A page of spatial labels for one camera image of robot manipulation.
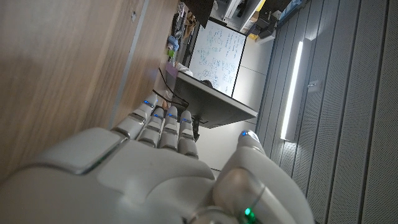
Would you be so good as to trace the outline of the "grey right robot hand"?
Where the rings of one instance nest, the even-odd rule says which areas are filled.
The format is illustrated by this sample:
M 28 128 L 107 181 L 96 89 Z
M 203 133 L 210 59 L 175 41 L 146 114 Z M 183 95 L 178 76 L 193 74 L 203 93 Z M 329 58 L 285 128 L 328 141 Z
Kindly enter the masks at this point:
M 218 175 L 190 113 L 156 95 L 113 129 L 84 130 L 1 184 L 2 223 L 313 223 L 298 185 L 244 130 Z

